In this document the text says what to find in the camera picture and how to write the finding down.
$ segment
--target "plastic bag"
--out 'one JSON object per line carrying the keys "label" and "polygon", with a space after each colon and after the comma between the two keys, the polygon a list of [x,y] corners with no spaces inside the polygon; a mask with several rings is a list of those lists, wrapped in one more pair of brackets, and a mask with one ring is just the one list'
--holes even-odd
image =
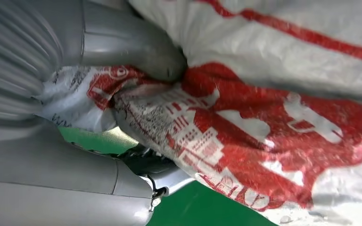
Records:
{"label": "plastic bag", "polygon": [[362,1],[130,2],[183,48],[182,82],[67,68],[80,85],[46,83],[41,116],[119,125],[276,224],[362,226]]}

